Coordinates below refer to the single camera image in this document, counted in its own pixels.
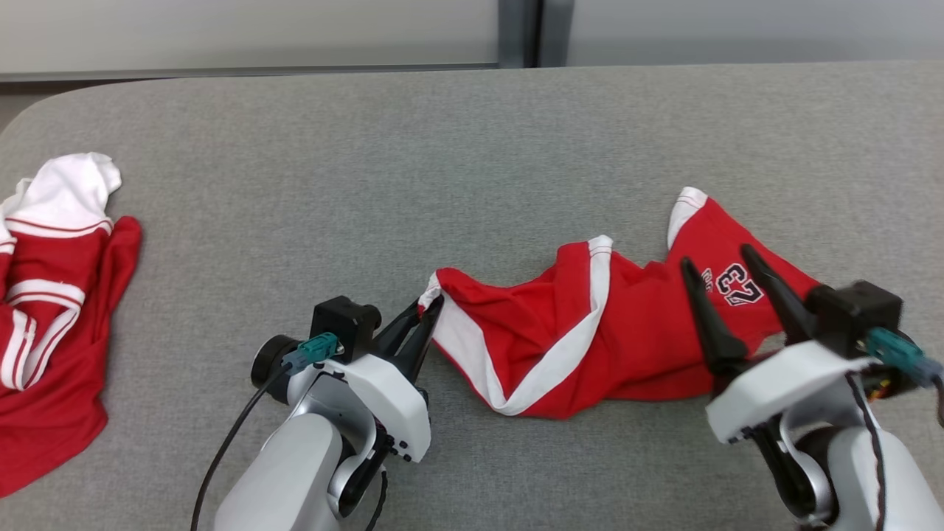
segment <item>jersey number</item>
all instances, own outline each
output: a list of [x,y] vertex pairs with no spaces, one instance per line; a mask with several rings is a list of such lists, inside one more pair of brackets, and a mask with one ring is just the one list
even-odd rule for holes
[[717,277],[717,291],[731,306],[754,304],[764,296],[743,265],[731,264]]

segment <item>white stripe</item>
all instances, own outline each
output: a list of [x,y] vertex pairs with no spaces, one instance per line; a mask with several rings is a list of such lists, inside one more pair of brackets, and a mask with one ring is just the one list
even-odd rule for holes
[[14,376],[13,383],[16,384],[16,388],[24,391],[26,390],[26,379],[24,377],[24,367],[26,367],[26,360],[29,358],[30,351],[33,348],[33,340],[36,338],[36,319],[33,317],[29,318],[29,322],[26,324],[26,335],[25,342],[23,344],[23,355],[20,356],[20,364],[16,368],[16,375]]
[[668,248],[672,248],[679,231],[695,213],[701,210],[701,207],[705,206],[707,201],[708,196],[698,188],[685,186],[682,189],[682,193],[675,201],[675,206],[672,207],[672,214],[668,217]]
[[52,293],[76,300],[79,304],[85,302],[85,292],[77,285],[55,283],[44,279],[29,279],[12,285],[7,290],[7,300],[11,300],[18,295],[32,293]]
[[588,293],[590,312],[544,354],[507,400],[479,325],[452,297],[442,293],[435,275],[430,279],[427,292],[420,297],[420,304],[423,304],[423,301],[432,301],[440,294],[444,296],[443,308],[432,337],[498,413],[518,415],[527,410],[563,382],[580,365],[590,349],[610,293],[613,240],[606,236],[594,238],[587,242],[587,251],[593,251],[590,253]]
[[77,238],[79,236],[85,236],[91,234],[99,229],[104,229],[105,232],[111,234],[111,220],[105,218],[101,220],[97,225],[93,225],[84,231],[64,231],[61,229],[47,229],[45,227],[36,227],[35,225],[30,225],[28,223],[22,223],[17,219],[7,218],[7,229],[10,232],[19,232],[20,234],[28,234],[30,236],[40,236],[41,238]]
[[77,310],[64,312],[56,317],[40,343],[29,353],[29,358],[23,370],[23,381],[20,385],[26,388],[39,382],[40,377],[46,370],[46,364],[49,363],[49,357],[52,356],[56,346],[69,333],[69,329],[76,324],[77,320]]
[[8,303],[11,306],[17,306],[23,302],[30,302],[33,300],[40,300],[42,302],[52,302],[53,304],[64,306],[70,310],[78,310],[79,308],[81,308],[81,306],[76,304],[74,300],[63,299],[62,297],[57,297],[55,295],[39,295],[39,294],[31,294],[31,293],[20,295],[16,297],[15,299],[10,299],[8,300]]
[[7,341],[7,348],[3,353],[3,360],[0,361],[0,384],[7,389],[17,389],[16,385],[16,353],[23,346],[23,340],[26,332],[26,314],[14,310],[12,316],[12,327]]

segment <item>black cable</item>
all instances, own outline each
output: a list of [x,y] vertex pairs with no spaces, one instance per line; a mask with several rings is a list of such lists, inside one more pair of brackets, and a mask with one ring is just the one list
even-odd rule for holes
[[944,428],[944,381],[941,380],[941,375],[938,374],[931,381],[937,387],[937,423]]
[[239,414],[239,417],[233,423],[233,427],[229,429],[227,438],[223,439],[223,444],[220,445],[220,449],[216,452],[216,457],[213,458],[213,462],[210,463],[210,468],[207,469],[207,475],[203,478],[203,484],[200,485],[200,491],[196,494],[194,517],[190,520],[190,531],[196,531],[196,528],[199,525],[200,507],[203,506],[203,498],[207,495],[207,487],[210,486],[210,480],[213,477],[213,473],[216,471],[216,467],[219,466],[220,461],[223,459],[223,454],[227,452],[229,443],[233,441],[234,437],[236,437],[236,432],[239,431],[240,427],[243,425],[243,422],[245,422],[246,417],[249,416],[249,412],[252,411],[252,408],[255,407],[259,399],[262,398],[262,395],[265,394],[265,391],[267,391],[280,376],[291,369],[291,365],[285,365],[277,370],[274,374],[269,376],[269,379],[266,380],[264,384],[260,385],[259,390],[256,391],[255,395],[252,396],[252,399],[249,400],[249,403],[245,405],[243,412]]
[[885,530],[885,459],[882,456],[882,445],[879,442],[879,432],[875,428],[875,422],[872,421],[872,416],[868,412],[868,406],[866,401],[862,398],[861,388],[859,384],[856,383],[855,379],[852,377],[851,372],[846,373],[846,381],[849,382],[849,387],[852,388],[852,396],[855,398],[856,405],[859,406],[859,409],[862,410],[862,418],[866,423],[866,429],[872,437],[872,452],[875,453],[875,475],[879,482],[879,514],[878,519],[875,521],[875,531],[884,531]]
[[374,509],[374,516],[370,517],[370,523],[363,531],[374,531],[374,526],[377,525],[377,519],[380,518],[380,513],[383,512],[383,502],[387,499],[387,471],[380,472],[380,498],[377,499],[377,508]]

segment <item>gray fabric surface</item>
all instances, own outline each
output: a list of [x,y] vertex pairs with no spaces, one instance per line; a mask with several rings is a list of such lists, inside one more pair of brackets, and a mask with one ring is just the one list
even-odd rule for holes
[[[0,528],[185,528],[253,392],[255,349],[307,332],[314,303],[344,294],[392,317],[436,267],[522,282],[557,246],[602,233],[637,262],[661,259],[685,185],[811,275],[902,295],[906,330],[944,358],[942,148],[944,63],[185,79],[53,96],[0,136],[0,190],[50,157],[107,153],[125,179],[110,212],[138,216],[145,241],[114,318],[108,428],[0,500]],[[438,352],[420,384],[433,446],[418,465],[391,461],[378,530],[791,528],[757,451],[714,441],[705,399],[504,418]],[[933,404],[875,409],[941,500]],[[287,414],[271,400],[254,411],[204,523]]]

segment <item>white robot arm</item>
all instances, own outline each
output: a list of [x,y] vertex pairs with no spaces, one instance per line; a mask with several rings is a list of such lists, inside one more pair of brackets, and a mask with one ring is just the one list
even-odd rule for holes
[[[214,529],[335,531],[380,471],[373,528],[387,484],[384,459],[419,462],[430,447],[428,397],[415,381],[441,305],[435,301],[420,317],[414,303],[373,337],[377,309],[339,297],[315,307],[308,341],[285,335],[267,341],[251,373],[260,392],[247,409],[267,392],[292,413],[220,504]],[[192,529],[212,471],[242,419],[211,465]]]
[[759,360],[748,359],[705,295],[698,269],[683,261],[715,376],[706,410],[718,440],[757,444],[804,529],[944,529],[944,513],[911,454],[868,408],[868,399],[916,385],[944,390],[940,364],[899,330],[902,300],[859,282],[840,290],[821,285],[802,301],[755,249],[741,252],[786,332],[786,347]]

